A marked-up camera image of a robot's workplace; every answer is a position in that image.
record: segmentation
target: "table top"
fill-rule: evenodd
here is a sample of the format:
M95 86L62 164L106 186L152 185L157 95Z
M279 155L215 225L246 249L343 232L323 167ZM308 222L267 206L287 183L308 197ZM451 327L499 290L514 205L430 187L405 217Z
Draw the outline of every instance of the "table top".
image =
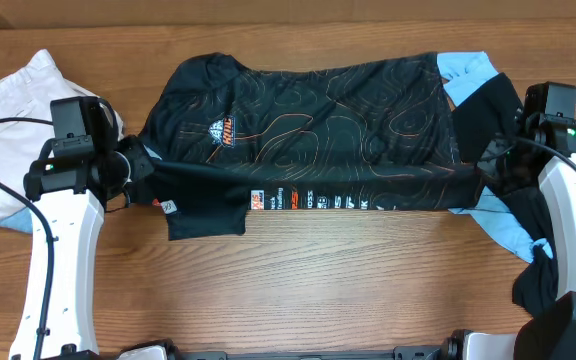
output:
M519 94L576 85L576 19L211 25L0 31L0 78L50 51L64 77L106 98L137 133L183 60L224 52L248 67L303 71L485 50ZM31 239L0 229L0 358L24 303ZM244 236L170 242L161 209L106 216L94 321L104 352L159 338L186 351L390 349L457 328L516 332L526 263L468 216L284 211L247 217Z

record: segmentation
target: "wooden surface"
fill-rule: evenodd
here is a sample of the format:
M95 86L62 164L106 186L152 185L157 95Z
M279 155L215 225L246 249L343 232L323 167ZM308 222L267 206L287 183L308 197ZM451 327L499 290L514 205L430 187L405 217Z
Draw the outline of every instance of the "wooden surface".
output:
M64 76L142 127L175 67L208 52L308 70L428 50L486 50L523 94L576 84L576 20L0 31L0 78L47 48ZM184 350L319 351L440 343L456 328L517 331L526 264L447 212L254 213L245 236L167 241L160 209L106 216L94 319L103 351L172 338ZM0 358L24 302L30 237L0 230Z
M576 0L0 0L0 29L576 18Z

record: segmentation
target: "black fabric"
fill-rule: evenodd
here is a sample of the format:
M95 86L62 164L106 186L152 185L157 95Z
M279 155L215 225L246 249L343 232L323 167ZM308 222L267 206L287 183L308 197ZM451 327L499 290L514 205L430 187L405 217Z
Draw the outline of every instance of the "black fabric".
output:
M501 200L533 240L546 238L555 255L550 259L541 247L535 247L533 262L513 284L513 303L536 317L555 304L559 281L557 251L546 199L537 187L529 187L504 195Z
M435 53L304 73L197 57L139 137L163 159L147 183L175 204L171 239L240 234L249 207L445 209L482 189L459 161Z
M515 134L521 100L506 74L488 80L455 111L453 121L459 154L464 162L477 162L495 134Z

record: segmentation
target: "t-shirt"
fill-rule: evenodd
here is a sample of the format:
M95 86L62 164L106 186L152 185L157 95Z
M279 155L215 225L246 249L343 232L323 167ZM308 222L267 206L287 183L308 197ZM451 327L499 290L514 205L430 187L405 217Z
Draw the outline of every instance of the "t-shirt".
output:
M437 65L427 53L339 69L182 63L139 135L171 239L241 234L248 209L431 210L475 205Z

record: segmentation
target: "shirt sleeve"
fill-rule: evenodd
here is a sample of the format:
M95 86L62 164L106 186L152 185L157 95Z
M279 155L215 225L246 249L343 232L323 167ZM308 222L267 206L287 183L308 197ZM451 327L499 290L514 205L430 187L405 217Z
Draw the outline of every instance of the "shirt sleeve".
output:
M455 106L499 74L483 51L441 53L437 65L441 76L448 80L444 89Z

